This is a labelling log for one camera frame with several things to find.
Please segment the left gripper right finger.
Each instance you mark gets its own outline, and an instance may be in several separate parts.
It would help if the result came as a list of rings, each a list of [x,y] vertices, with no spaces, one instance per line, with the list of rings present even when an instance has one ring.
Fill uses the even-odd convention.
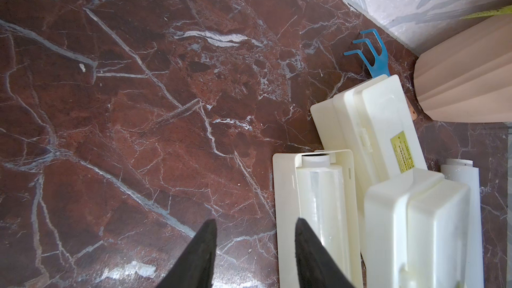
[[[295,224],[295,258],[300,288],[354,288],[303,218]]]

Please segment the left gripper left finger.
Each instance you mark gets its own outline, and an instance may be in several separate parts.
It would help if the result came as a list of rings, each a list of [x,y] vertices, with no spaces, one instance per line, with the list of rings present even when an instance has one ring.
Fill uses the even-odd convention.
[[[208,219],[157,287],[213,287],[217,224]]]

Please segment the cream dispenser base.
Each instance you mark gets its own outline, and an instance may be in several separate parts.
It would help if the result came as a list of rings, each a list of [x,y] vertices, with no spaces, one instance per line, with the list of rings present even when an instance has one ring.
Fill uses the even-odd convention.
[[[348,149],[316,151],[314,153],[276,153],[273,155],[279,284],[282,287],[298,287],[299,285],[295,258],[295,224],[302,217],[300,217],[297,168],[302,166],[301,158],[303,156],[321,154],[329,155],[330,162],[343,168],[351,266],[350,276],[345,276],[355,287],[362,287],[354,159],[352,151]]]

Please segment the cream wrap dispenser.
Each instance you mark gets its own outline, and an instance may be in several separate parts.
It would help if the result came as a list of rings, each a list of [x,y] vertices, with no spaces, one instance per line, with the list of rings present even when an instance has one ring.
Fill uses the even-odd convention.
[[[364,197],[367,190],[427,164],[397,75],[381,75],[312,105],[325,150],[353,153],[361,254],[367,254]]]

